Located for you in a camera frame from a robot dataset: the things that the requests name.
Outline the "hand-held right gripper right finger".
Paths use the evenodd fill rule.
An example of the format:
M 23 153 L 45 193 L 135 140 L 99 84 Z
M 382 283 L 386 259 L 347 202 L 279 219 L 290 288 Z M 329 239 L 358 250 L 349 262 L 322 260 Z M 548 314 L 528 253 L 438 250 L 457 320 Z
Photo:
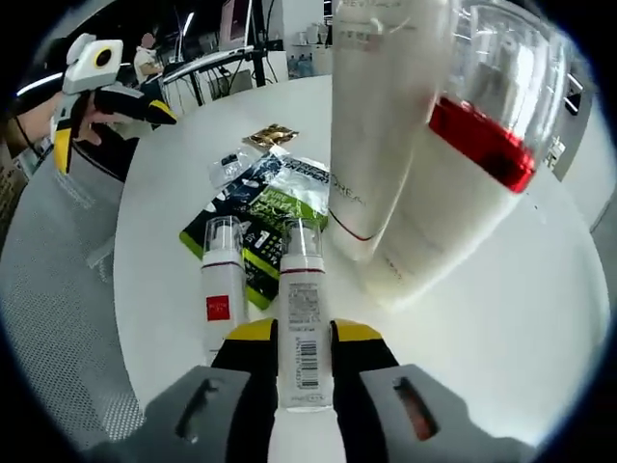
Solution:
M 334 407 L 350 462 L 484 462 L 487 435 L 456 394 L 401 365 L 375 329 L 331 323 Z

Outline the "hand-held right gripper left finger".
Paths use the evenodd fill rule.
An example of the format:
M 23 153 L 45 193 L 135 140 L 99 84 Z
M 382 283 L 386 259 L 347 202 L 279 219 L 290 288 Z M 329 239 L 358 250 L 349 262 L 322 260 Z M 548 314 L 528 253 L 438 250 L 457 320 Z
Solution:
M 141 462 L 265 462 L 278 407 L 278 322 L 232 330 L 210 367 L 195 367 L 146 408 Z

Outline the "person's left hand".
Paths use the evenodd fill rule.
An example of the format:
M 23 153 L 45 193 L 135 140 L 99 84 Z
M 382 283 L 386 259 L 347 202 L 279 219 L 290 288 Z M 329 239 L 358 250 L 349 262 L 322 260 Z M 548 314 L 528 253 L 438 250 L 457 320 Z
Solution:
M 120 113 L 106 114 L 98 110 L 94 104 L 94 96 L 91 95 L 88 100 L 88 106 L 81 119 L 78 134 L 74 136 L 74 140 L 77 142 L 89 142 L 95 146 L 101 144 L 100 136 L 94 131 L 93 125 L 95 123 L 131 123 L 132 118 Z

